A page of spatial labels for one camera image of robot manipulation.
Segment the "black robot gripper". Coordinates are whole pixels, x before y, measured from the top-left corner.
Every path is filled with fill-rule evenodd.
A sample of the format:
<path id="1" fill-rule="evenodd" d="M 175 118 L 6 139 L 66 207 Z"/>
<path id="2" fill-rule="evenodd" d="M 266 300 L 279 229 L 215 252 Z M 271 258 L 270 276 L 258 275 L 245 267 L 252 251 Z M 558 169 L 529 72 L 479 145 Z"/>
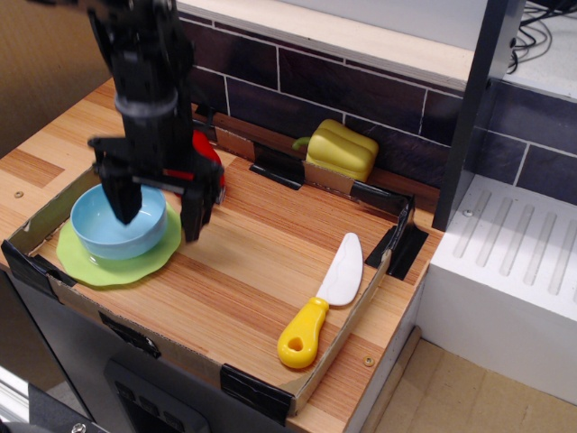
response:
<path id="1" fill-rule="evenodd" d="M 193 171 L 197 152 L 193 148 L 191 108 L 177 97 L 142 102 L 116 97 L 124 135 L 95 137 L 95 170 L 105 196 L 118 221 L 129 225 L 142 207 L 141 185 L 171 190 L 181 197 L 180 219 L 187 243 L 198 240 L 212 216 L 215 203 L 222 201 L 221 169 L 201 157 L 200 179 Z"/>

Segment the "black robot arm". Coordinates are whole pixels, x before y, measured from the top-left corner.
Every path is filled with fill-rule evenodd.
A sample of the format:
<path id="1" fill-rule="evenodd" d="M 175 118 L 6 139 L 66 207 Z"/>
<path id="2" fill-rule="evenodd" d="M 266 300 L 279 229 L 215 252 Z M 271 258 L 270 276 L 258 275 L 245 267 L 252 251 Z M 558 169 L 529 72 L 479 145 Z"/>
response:
<path id="1" fill-rule="evenodd" d="M 174 1 L 63 1 L 87 15 L 114 79 L 124 135 L 94 137 L 93 168 L 118 221 L 131 223 L 143 185 L 181 197 L 180 221 L 195 242 L 222 194 L 222 165 L 193 145 L 189 73 L 194 46 Z"/>

